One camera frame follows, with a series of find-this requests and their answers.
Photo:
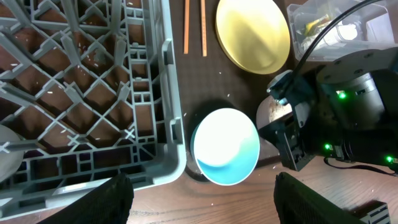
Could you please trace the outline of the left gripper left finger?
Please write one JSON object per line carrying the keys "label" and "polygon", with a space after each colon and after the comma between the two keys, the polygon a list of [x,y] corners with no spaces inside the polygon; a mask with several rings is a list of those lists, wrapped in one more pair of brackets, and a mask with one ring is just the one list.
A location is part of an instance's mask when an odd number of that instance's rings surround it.
{"label": "left gripper left finger", "polygon": [[109,179],[41,224],[126,223],[134,190],[125,173]]}

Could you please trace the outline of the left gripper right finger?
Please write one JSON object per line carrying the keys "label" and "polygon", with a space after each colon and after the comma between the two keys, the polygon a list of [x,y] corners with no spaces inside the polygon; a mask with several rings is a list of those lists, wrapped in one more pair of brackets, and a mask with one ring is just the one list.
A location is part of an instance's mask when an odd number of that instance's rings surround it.
{"label": "left gripper right finger", "polygon": [[286,172],[275,177],[274,203],[283,224],[367,222],[366,215],[343,210]]}

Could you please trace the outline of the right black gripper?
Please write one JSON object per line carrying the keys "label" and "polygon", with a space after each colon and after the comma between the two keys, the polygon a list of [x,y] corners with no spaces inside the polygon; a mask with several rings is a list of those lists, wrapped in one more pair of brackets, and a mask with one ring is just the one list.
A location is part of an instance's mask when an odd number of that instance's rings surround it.
{"label": "right black gripper", "polygon": [[292,109],[258,131],[279,150],[284,167],[300,171],[315,156],[345,160],[338,120],[330,107],[330,96],[321,88],[333,81],[331,74],[311,71],[293,77],[292,71],[286,70],[268,85],[267,92],[277,104]]}

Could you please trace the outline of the white pink bowl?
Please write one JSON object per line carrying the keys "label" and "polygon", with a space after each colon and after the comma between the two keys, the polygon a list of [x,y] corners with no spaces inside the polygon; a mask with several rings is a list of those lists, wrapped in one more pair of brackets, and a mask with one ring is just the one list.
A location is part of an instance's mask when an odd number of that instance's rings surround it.
{"label": "white pink bowl", "polygon": [[256,126],[261,129],[269,123],[292,112],[292,107],[287,104],[285,106],[276,102],[273,97],[268,96],[261,102],[256,112]]}

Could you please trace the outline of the white plastic cup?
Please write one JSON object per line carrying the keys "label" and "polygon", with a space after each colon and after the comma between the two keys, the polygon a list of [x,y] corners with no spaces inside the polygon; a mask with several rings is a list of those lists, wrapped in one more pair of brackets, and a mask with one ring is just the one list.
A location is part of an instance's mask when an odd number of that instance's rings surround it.
{"label": "white plastic cup", "polygon": [[[1,125],[1,142],[4,141],[19,141],[18,135],[6,126]],[[1,151],[0,166],[1,166],[1,179],[3,182],[14,174],[20,167],[24,153],[22,151],[6,153]]]}

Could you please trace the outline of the green orange snack wrapper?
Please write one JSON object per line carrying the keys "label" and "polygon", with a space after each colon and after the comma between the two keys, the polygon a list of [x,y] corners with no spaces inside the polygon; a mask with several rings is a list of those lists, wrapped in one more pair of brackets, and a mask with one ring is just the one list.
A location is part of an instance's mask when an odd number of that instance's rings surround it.
{"label": "green orange snack wrapper", "polygon": [[315,29],[317,27],[320,27],[320,26],[322,26],[323,24],[326,24],[329,21],[330,21],[330,17],[328,15],[325,15],[325,16],[319,18],[319,19],[316,19],[316,20],[314,20],[312,22],[307,23],[305,25],[305,28],[304,28],[304,35],[305,36],[313,35],[313,33],[315,32]]}

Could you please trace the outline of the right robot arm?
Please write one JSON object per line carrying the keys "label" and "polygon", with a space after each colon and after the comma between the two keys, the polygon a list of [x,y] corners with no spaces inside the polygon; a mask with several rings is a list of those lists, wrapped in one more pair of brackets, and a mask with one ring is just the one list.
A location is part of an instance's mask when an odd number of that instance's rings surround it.
{"label": "right robot arm", "polygon": [[291,112],[259,129],[284,167],[315,156],[349,169],[397,175],[397,49],[362,50],[299,75],[286,71],[268,92]]}

